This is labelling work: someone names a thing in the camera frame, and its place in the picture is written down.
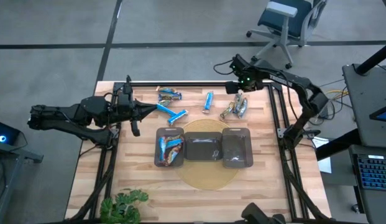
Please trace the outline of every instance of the white paper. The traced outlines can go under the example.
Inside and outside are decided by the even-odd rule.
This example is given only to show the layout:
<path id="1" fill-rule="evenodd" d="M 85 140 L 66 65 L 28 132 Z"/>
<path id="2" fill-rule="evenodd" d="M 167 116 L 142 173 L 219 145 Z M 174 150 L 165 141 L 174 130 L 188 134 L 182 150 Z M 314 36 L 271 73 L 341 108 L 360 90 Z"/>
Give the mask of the white paper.
<path id="1" fill-rule="evenodd" d="M 313 138 L 313 144 L 316 146 L 316 148 L 322 146 L 323 144 L 327 144 L 329 142 L 328 139 L 314 137 Z M 318 167 L 321 172 L 326 172 L 331 174 L 331 159 L 329 157 L 322 159 L 318 161 Z"/>

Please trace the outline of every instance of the keyboard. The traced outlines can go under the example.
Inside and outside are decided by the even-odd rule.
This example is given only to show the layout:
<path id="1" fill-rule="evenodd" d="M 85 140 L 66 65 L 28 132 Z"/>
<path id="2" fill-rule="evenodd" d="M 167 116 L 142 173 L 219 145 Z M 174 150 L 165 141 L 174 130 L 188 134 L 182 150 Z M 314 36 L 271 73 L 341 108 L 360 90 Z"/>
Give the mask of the keyboard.
<path id="1" fill-rule="evenodd" d="M 357 158 L 364 189 L 386 190 L 386 159 Z"/>

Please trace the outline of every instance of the office chair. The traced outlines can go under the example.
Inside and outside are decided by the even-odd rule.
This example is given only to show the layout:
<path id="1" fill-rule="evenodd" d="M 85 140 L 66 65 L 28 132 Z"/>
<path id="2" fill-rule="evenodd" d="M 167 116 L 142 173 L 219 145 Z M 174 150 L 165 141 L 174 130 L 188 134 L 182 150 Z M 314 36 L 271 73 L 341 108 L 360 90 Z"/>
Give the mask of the office chair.
<path id="1" fill-rule="evenodd" d="M 317 26 L 319 17 L 328 0 L 313 0 L 314 7 L 305 0 L 271 0 L 257 23 L 258 26 L 266 26 L 270 33 L 251 29 L 246 36 L 252 33 L 259 34 L 272 40 L 260 50 L 252 61 L 256 61 L 259 55 L 271 46 L 280 46 L 287 55 L 289 63 L 286 69 L 292 68 L 293 60 L 287 49 L 287 44 L 303 47 Z"/>

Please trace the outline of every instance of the floor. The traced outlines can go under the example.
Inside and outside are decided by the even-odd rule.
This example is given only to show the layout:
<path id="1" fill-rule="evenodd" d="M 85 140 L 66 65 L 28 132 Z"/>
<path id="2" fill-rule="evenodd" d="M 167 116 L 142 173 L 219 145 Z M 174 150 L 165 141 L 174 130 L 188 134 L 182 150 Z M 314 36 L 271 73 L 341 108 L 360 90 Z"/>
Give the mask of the floor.
<path id="1" fill-rule="evenodd" d="M 91 96 L 96 81 L 126 75 L 233 80 L 211 67 L 235 54 L 249 59 L 268 41 L 245 36 L 256 28 L 267 1 L 0 0 L 0 121 L 22 130 L 29 149 L 45 155 L 39 165 L 24 165 L 5 223 L 62 220 L 75 172 L 81 141 L 59 131 L 29 129 L 32 105 L 72 105 Z M 363 62 L 385 45 L 385 24 L 386 0 L 329 0 L 310 46 L 289 47 L 295 60 L 290 72 L 320 86 L 341 79 L 343 65 Z M 279 48 L 264 58 L 277 68 L 287 62 Z M 323 90 L 344 86 L 337 82 Z M 324 138 L 336 138 L 355 128 L 352 111 L 344 107 L 315 128 Z M 350 211 L 352 188 L 326 178 L 324 183 L 333 218 L 366 222 Z"/>

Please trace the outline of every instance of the black desk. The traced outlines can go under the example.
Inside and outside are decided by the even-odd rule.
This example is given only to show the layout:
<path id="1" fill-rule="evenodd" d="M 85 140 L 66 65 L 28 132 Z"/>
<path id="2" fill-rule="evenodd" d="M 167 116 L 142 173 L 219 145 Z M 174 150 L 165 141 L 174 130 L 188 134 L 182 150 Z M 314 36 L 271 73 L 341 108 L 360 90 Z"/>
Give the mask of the black desk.
<path id="1" fill-rule="evenodd" d="M 354 154 L 386 154 L 386 122 L 369 118 L 370 114 L 386 106 L 386 71 L 375 67 L 368 72 L 368 76 L 360 76 L 354 70 L 357 66 L 342 68 L 357 129 L 319 147 L 317 160 L 346 149 L 349 149 L 351 158 Z M 386 223 L 386 191 L 364 190 L 358 181 L 359 177 L 354 188 L 361 212 L 365 212 L 370 223 Z"/>

